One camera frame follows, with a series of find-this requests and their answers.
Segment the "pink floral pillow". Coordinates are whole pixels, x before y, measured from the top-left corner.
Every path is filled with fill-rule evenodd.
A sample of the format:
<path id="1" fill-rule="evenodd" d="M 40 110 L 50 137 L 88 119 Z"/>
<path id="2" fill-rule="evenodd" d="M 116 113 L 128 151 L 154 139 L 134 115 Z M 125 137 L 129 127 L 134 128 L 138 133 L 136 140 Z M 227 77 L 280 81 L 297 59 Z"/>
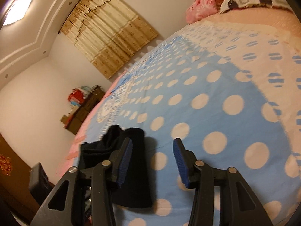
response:
<path id="1" fill-rule="evenodd" d="M 192 24 L 219 11 L 220 0 L 195 0 L 186 10 L 186 22 Z"/>

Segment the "black knitted garment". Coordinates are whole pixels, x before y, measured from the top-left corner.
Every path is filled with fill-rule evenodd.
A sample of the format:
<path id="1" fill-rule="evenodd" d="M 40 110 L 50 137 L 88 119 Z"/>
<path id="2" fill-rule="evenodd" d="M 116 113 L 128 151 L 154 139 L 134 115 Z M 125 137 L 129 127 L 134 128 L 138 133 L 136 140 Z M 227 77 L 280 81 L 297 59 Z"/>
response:
<path id="1" fill-rule="evenodd" d="M 125 181 L 122 185 L 112 185 L 112 201 L 117 205 L 134 209 L 153 206 L 144 135 L 145 132 L 140 128 L 122 130 L 119 125 L 113 125 L 101 140 L 80 145 L 79 169 L 88 169 L 109 159 L 114 151 L 121 148 L 126 138 L 132 140 L 132 155 Z"/>

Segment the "cardboard box on desk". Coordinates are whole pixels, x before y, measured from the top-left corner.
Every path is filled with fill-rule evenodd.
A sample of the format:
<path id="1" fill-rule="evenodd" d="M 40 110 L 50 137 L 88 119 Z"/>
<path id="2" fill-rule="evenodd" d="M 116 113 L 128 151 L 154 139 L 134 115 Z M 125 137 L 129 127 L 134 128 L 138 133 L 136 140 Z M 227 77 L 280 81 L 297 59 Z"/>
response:
<path id="1" fill-rule="evenodd" d="M 69 117 L 67 115 L 63 115 L 60 119 L 60 122 L 63 124 L 67 124 L 69 120 Z"/>

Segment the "red gift bag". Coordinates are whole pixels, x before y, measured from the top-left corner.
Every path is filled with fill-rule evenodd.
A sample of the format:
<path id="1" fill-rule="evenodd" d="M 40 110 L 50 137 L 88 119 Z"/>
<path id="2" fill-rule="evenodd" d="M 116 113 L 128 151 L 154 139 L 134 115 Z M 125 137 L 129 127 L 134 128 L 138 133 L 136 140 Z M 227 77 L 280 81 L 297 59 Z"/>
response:
<path id="1" fill-rule="evenodd" d="M 82 104 L 84 102 L 84 93 L 78 88 L 75 88 L 72 90 L 72 93 L 68 96 L 68 101 L 70 103 L 76 102 L 78 104 Z"/>

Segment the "beige patterned curtain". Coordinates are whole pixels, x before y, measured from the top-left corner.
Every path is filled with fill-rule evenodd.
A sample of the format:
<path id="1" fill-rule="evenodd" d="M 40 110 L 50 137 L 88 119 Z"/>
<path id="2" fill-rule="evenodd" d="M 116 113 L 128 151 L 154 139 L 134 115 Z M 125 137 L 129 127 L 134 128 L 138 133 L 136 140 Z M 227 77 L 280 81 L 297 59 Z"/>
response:
<path id="1" fill-rule="evenodd" d="M 121 0 L 80 0 L 60 31 L 106 79 L 158 36 Z"/>

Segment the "ceiling light panel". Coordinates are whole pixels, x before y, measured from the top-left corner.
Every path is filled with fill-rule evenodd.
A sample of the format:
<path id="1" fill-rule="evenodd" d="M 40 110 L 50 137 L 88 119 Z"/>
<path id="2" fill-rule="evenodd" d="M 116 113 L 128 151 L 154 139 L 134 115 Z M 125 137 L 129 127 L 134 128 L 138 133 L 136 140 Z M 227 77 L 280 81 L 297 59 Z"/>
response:
<path id="1" fill-rule="evenodd" d="M 17 0 L 9 10 L 3 25 L 13 24 L 24 18 L 32 0 Z"/>

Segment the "blue pink patterned blanket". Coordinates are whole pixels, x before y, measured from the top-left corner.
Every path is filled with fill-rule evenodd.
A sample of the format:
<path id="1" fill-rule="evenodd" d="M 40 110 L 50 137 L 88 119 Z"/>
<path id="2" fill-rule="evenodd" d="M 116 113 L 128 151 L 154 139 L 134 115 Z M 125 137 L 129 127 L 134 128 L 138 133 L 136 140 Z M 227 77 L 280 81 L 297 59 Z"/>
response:
<path id="1" fill-rule="evenodd" d="M 118 78 L 88 115 L 80 145 L 112 125 L 143 129 L 154 206 L 115 207 L 118 225 L 187 225 L 193 191 L 181 182 L 173 140 L 209 165 L 243 175 L 274 225 L 300 203 L 300 21 L 287 10 L 249 8 L 185 26 Z"/>

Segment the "brown wooden door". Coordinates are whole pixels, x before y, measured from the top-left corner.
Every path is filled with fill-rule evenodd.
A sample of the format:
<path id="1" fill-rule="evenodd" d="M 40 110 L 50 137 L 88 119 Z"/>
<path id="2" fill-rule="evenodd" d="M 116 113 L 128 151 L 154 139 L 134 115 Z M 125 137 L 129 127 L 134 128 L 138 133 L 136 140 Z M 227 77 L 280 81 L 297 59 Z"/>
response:
<path id="1" fill-rule="evenodd" d="M 29 191 L 31 168 L 1 137 L 1 197 L 12 211 L 31 221 L 39 209 Z"/>

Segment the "red door ornament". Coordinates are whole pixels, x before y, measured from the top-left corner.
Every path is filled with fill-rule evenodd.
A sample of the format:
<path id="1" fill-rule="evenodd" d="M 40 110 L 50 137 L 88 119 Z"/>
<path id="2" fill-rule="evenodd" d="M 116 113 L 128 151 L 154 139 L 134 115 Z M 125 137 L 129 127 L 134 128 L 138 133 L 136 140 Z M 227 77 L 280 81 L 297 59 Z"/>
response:
<path id="1" fill-rule="evenodd" d="M 10 176 L 13 170 L 11 159 L 0 154 L 0 169 L 3 175 Z"/>

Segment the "brown wooden desk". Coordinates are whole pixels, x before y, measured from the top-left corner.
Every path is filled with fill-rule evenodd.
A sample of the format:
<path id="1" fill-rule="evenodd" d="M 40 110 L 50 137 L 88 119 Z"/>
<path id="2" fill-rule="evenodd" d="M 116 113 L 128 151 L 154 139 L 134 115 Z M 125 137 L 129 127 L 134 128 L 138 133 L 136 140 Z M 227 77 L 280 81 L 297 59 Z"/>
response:
<path id="1" fill-rule="evenodd" d="M 98 85 L 93 86 L 91 92 L 88 96 L 83 100 L 80 106 L 67 117 L 64 122 L 64 128 L 74 135 L 77 134 L 83 122 L 86 120 L 90 112 L 94 109 L 94 107 L 102 100 L 105 92 Z"/>

